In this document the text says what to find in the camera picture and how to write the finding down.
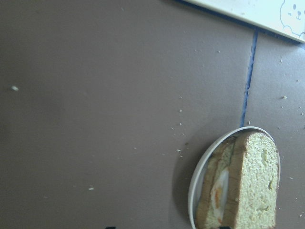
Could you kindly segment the white round plate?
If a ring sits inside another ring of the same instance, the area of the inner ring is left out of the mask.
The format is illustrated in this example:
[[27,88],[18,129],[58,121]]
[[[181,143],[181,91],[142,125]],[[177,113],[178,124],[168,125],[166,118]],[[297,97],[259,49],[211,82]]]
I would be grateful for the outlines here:
[[[270,137],[273,140],[273,138],[265,130],[258,128],[258,127],[250,126],[250,127],[242,127],[242,128],[233,130],[233,131],[223,135],[222,137],[217,139],[211,146],[209,146],[209,148],[204,152],[204,154],[202,155],[201,159],[199,160],[199,162],[195,168],[195,171],[193,173],[193,176],[192,176],[192,179],[190,182],[189,192],[188,192],[188,214],[189,214],[191,225],[194,229],[197,229],[197,227],[195,225],[195,214],[196,214],[197,205],[198,205],[198,202],[199,202],[200,196],[201,196],[203,177],[205,175],[206,168],[207,168],[207,162],[208,162],[211,154],[224,140],[226,140],[230,137],[233,137],[233,136],[237,138],[240,134],[242,134],[244,132],[261,132],[261,133],[266,134],[268,137]],[[221,226],[218,227],[217,229],[231,229],[231,228],[221,224]]]

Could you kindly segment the white bear serving tray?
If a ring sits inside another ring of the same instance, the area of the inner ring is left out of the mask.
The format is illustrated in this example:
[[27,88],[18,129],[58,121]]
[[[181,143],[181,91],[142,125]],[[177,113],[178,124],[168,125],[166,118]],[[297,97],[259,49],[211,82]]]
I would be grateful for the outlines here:
[[305,42],[305,0],[188,0],[190,4]]

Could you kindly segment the fried egg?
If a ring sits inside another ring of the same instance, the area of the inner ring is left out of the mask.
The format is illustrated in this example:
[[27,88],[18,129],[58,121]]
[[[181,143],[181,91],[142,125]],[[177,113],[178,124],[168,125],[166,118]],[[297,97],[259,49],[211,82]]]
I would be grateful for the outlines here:
[[227,201],[229,168],[226,167],[215,181],[211,190],[211,203],[214,216],[222,221]]

